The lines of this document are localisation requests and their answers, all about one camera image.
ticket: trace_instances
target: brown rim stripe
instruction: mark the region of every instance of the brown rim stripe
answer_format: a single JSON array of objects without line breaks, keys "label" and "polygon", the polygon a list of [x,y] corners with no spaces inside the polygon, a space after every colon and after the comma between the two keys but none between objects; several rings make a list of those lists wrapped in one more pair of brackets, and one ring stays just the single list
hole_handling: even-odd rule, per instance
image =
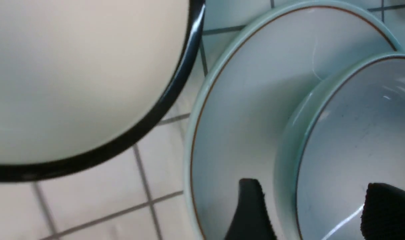
[{"label": "brown rim stripe", "polygon": [[378,59],[378,60],[376,60],[376,61],[370,62],[370,63],[364,65],[363,67],[360,67],[358,70],[355,71],[355,73],[353,73],[353,74],[352,74],[351,76],[349,76],[346,80],[344,80],[343,83],[341,83],[338,88],[336,88],[336,90],[335,90],[335,91],[333,92],[333,94],[329,97],[329,99],[326,101],[326,103],[325,103],[325,104],[323,105],[323,107],[321,108],[320,112],[319,112],[319,113],[317,114],[317,116],[315,117],[314,124],[313,124],[312,126],[309,126],[311,129],[309,130],[308,138],[305,139],[305,145],[304,145],[304,147],[303,147],[302,153],[301,153],[300,156],[299,156],[299,167],[297,168],[298,174],[297,174],[297,180],[296,180],[296,197],[295,197],[295,204],[296,204],[296,206],[295,206],[295,208],[296,208],[296,220],[297,220],[297,227],[298,227],[298,229],[299,229],[299,235],[300,235],[300,238],[301,238],[301,239],[303,239],[303,237],[302,237],[302,234],[301,234],[301,232],[300,232],[299,219],[298,219],[298,216],[297,216],[297,209],[298,209],[298,208],[297,208],[297,189],[298,189],[298,184],[297,184],[297,183],[299,182],[299,172],[300,172],[300,166],[302,165],[302,157],[303,157],[303,154],[305,153],[305,150],[306,150],[306,146],[307,146],[307,144],[308,144],[309,137],[311,136],[312,131],[313,131],[315,125],[316,125],[315,123],[318,121],[318,119],[320,118],[321,113],[324,111],[324,109],[326,109],[326,107],[327,107],[327,105],[330,103],[330,101],[335,97],[335,95],[339,92],[339,90],[340,90],[349,80],[351,80],[355,75],[357,75],[358,73],[360,73],[362,70],[364,70],[364,69],[366,69],[366,68],[372,66],[373,64],[376,64],[376,63],[379,63],[379,62],[382,62],[382,61],[391,60],[391,59],[405,59],[405,56],[389,56],[389,57],[384,57],[384,58],[382,58],[382,59]]},{"label": "brown rim stripe", "polygon": [[[260,26],[258,29],[256,29],[250,36],[248,36],[248,37],[233,51],[233,53],[229,56],[228,60],[227,60],[227,61],[225,62],[225,64],[222,66],[222,68],[221,68],[221,70],[219,71],[219,73],[216,75],[216,78],[215,78],[215,80],[213,81],[212,85],[210,86],[210,89],[209,89],[209,91],[208,91],[208,93],[207,93],[207,95],[206,95],[206,98],[204,99],[204,103],[202,104],[201,110],[199,111],[198,119],[197,119],[196,125],[195,125],[195,132],[194,132],[194,134],[193,134],[192,147],[191,147],[191,151],[190,151],[190,183],[189,183],[189,184],[190,184],[190,193],[191,193],[191,197],[192,197],[193,211],[194,211],[195,216],[196,216],[196,222],[198,223],[199,231],[201,232],[201,235],[202,235],[202,237],[203,237],[204,239],[206,239],[206,235],[204,234],[203,228],[201,227],[201,223],[199,222],[198,212],[197,212],[196,207],[195,207],[195,206],[196,206],[195,198],[194,198],[194,196],[193,196],[192,165],[193,165],[193,152],[194,152],[194,149],[195,149],[196,134],[197,134],[197,132],[198,132],[199,121],[201,120],[201,115],[202,115],[202,113],[203,113],[203,111],[204,111],[204,108],[205,108],[205,106],[206,106],[207,99],[209,98],[210,93],[211,93],[212,90],[213,90],[213,87],[215,86],[217,80],[219,79],[219,76],[220,76],[220,75],[222,74],[222,72],[224,71],[226,65],[228,65],[228,63],[230,62],[230,60],[232,59],[232,57],[238,52],[239,49],[241,49],[241,47],[242,47],[252,36],[254,36],[257,32],[259,32],[260,30],[262,30],[262,29],[263,29],[265,26],[267,26],[268,24],[272,23],[273,21],[275,21],[275,20],[277,20],[277,19],[279,19],[279,18],[281,18],[281,17],[283,17],[283,16],[285,16],[285,15],[288,15],[288,14],[290,14],[290,13],[292,13],[292,12],[297,12],[297,11],[304,10],[304,9],[309,9],[309,8],[336,9],[336,10],[343,11],[343,12],[347,12],[347,13],[349,13],[349,14],[351,14],[351,15],[354,15],[354,16],[360,18],[361,20],[367,22],[370,26],[372,26],[374,29],[376,29],[376,31],[378,31],[378,32],[382,35],[382,37],[385,38],[385,40],[388,42],[388,44],[390,45],[390,47],[391,47],[394,51],[397,50],[396,47],[393,45],[392,41],[391,41],[388,37],[386,37],[385,33],[383,33],[377,26],[375,26],[375,24],[373,24],[372,22],[370,22],[369,20],[367,20],[367,19],[364,18],[363,16],[360,16],[360,15],[356,14],[355,12],[352,12],[352,11],[347,10],[347,9],[339,8],[339,7],[334,7],[334,6],[314,5],[314,6],[307,6],[307,7],[302,7],[302,8],[298,8],[298,9],[291,10],[291,11],[289,11],[289,12],[286,12],[286,13],[284,13],[284,14],[279,15],[279,16],[276,17],[276,18],[273,18],[272,20],[269,20],[267,23],[265,23],[264,25],[262,25],[262,26]],[[300,233],[299,221],[297,221],[297,227],[298,227],[298,229],[299,229],[300,238],[302,239],[302,235],[301,235],[301,233]]]}]

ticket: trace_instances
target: white tile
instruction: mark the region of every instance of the white tile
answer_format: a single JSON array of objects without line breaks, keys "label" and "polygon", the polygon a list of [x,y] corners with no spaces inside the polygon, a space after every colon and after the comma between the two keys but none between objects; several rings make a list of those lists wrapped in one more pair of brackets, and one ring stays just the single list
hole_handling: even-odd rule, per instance
[{"label": "white tile", "polygon": [[137,144],[153,199],[183,189],[185,121],[157,126]]},{"label": "white tile", "polygon": [[271,9],[270,0],[206,0],[204,30],[245,25]]},{"label": "white tile", "polygon": [[0,240],[35,240],[49,235],[30,184],[0,184]]},{"label": "white tile", "polygon": [[208,71],[211,70],[217,59],[222,55],[226,47],[229,46],[231,41],[238,35],[238,33],[238,31],[225,32],[202,37],[204,52],[206,53]]},{"label": "white tile", "polygon": [[41,182],[59,231],[146,202],[132,149],[89,170]]},{"label": "white tile", "polygon": [[405,51],[405,9],[385,11],[385,24]]},{"label": "white tile", "polygon": [[61,240],[157,240],[148,208],[66,235]]},{"label": "white tile", "polygon": [[[342,0],[344,2],[354,4],[356,6],[359,6],[363,9],[369,9],[369,8],[380,8],[382,6],[382,0]],[[285,3],[291,3],[293,2],[292,0],[275,0],[275,6],[281,6]]]},{"label": "white tile", "polygon": [[405,0],[384,0],[384,6],[405,5]]},{"label": "white tile", "polygon": [[183,195],[155,204],[155,211],[164,240],[196,239],[190,225]]},{"label": "white tile", "polygon": [[195,98],[204,82],[204,70],[201,62],[201,54],[198,52],[192,72],[187,79],[186,85],[181,91],[175,104],[170,108],[163,119],[176,117],[182,114],[188,114],[192,110]]}]

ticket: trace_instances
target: black bowl rim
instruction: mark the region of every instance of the black bowl rim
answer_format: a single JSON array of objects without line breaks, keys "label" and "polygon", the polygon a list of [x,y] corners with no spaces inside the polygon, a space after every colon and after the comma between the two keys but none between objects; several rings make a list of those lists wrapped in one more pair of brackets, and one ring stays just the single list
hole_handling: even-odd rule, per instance
[{"label": "black bowl rim", "polygon": [[201,41],[204,11],[205,0],[189,0],[186,36],[175,72],[161,97],[137,124],[114,140],[76,156],[35,164],[0,164],[0,182],[38,181],[77,173],[108,161],[143,138],[174,104],[190,75]]}]

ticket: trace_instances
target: white bowl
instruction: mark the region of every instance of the white bowl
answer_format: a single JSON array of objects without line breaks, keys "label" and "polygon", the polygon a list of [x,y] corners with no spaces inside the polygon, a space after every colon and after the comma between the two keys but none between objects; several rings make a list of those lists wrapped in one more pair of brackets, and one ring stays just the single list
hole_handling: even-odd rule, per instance
[{"label": "white bowl", "polygon": [[367,185],[405,190],[405,54],[370,57],[320,83],[279,149],[275,203],[286,239],[300,231],[303,239],[363,240]]},{"label": "white bowl", "polygon": [[0,181],[77,172],[131,147],[192,70],[204,0],[0,1]]}]

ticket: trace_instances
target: tile floor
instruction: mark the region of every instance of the tile floor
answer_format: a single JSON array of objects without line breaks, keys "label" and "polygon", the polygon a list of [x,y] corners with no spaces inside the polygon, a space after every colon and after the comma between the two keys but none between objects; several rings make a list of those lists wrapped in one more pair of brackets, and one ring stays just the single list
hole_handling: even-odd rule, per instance
[{"label": "tile floor", "polygon": [[[191,240],[182,191],[187,118],[204,76],[245,24],[289,0],[207,0],[204,36],[176,104],[144,139],[93,169],[0,184],[0,240]],[[405,0],[347,0],[383,20],[405,49]]]}]

